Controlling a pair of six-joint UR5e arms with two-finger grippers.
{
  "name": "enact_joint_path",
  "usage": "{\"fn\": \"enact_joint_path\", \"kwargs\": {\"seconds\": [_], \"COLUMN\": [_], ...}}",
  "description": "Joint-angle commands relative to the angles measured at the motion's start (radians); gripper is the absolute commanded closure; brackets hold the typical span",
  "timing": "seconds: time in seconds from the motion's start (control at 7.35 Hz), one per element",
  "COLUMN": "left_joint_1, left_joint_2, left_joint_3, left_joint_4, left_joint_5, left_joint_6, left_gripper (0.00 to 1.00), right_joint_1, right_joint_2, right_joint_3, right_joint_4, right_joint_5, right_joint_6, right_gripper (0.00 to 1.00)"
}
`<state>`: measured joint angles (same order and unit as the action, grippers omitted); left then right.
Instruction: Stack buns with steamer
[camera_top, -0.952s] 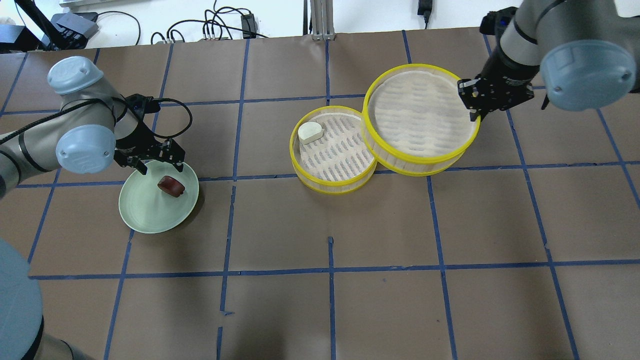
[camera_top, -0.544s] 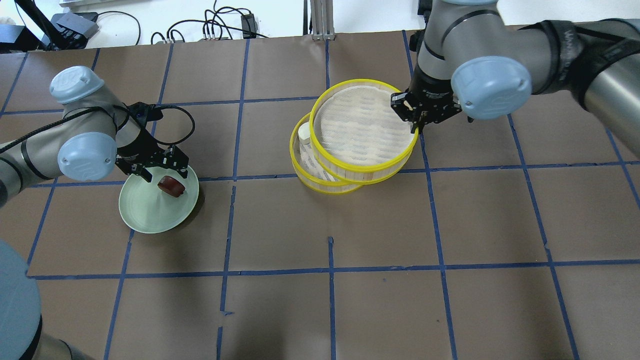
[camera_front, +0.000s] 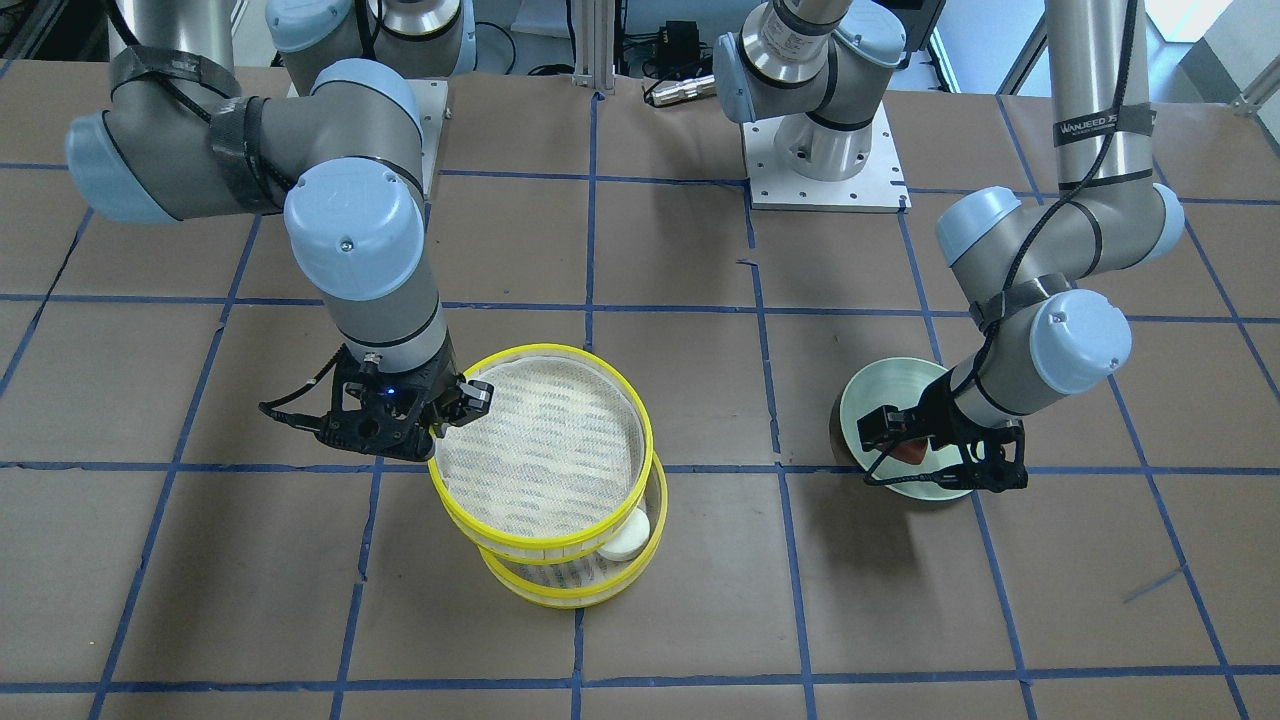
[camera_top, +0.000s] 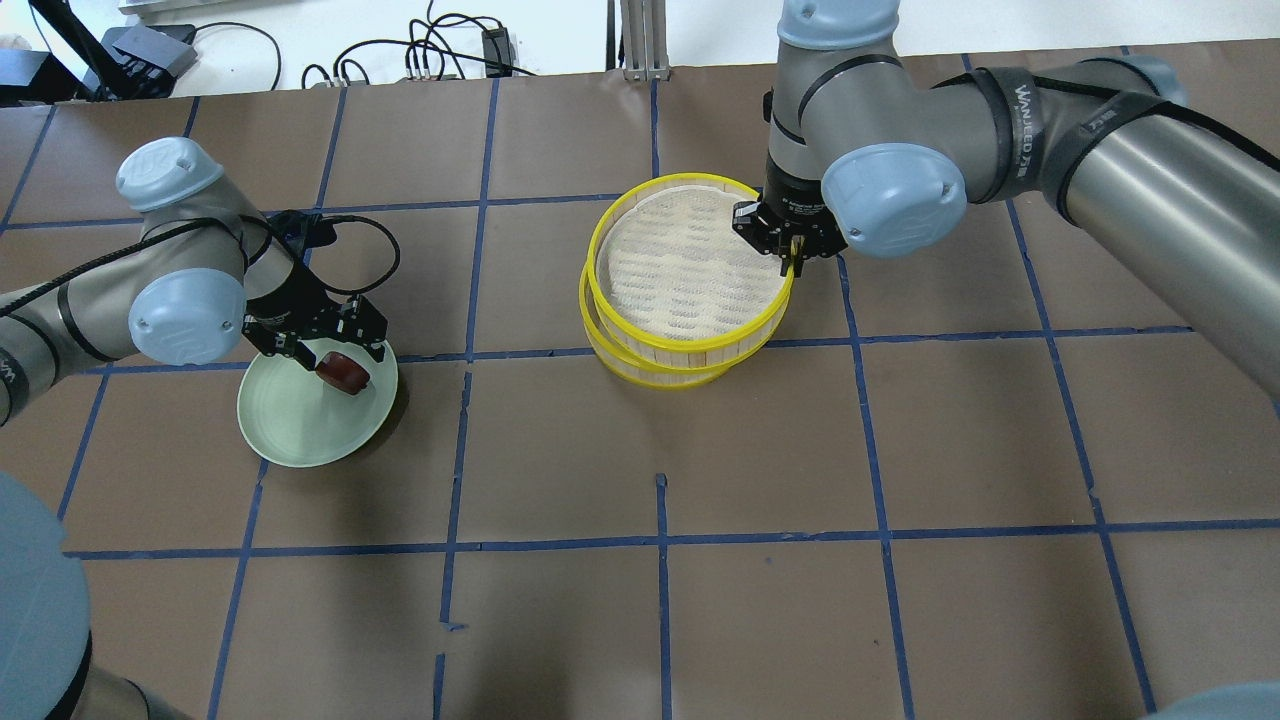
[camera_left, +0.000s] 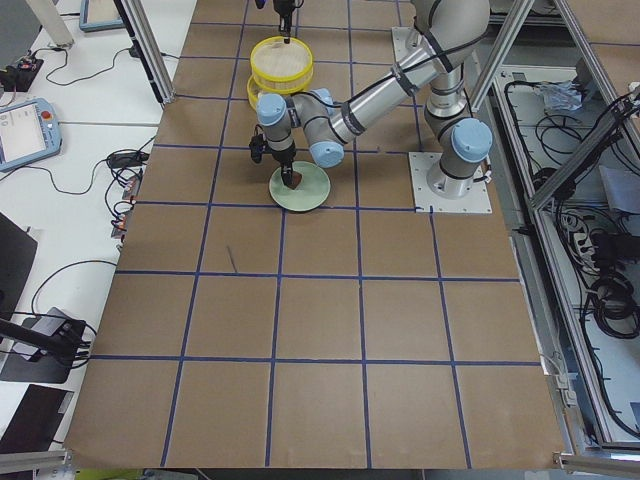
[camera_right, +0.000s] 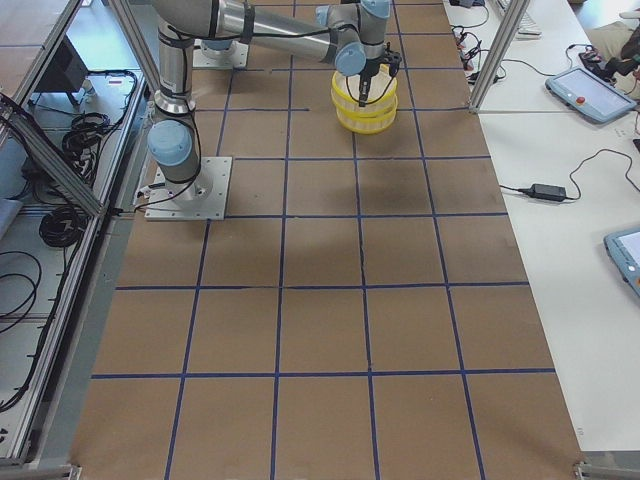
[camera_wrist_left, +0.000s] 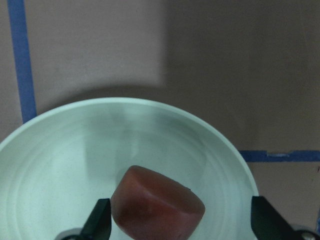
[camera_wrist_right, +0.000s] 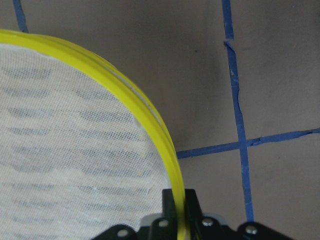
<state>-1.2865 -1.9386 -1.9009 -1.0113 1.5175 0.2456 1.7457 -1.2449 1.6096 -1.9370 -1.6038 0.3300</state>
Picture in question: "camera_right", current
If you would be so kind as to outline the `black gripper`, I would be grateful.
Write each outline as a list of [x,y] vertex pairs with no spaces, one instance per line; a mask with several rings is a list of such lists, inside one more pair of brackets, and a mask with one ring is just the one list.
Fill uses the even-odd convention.
[[366,107],[371,89],[371,79],[376,76],[382,65],[386,65],[390,78],[395,78],[401,65],[401,54],[391,49],[387,42],[383,51],[375,58],[367,59],[364,70],[359,75],[358,105]]

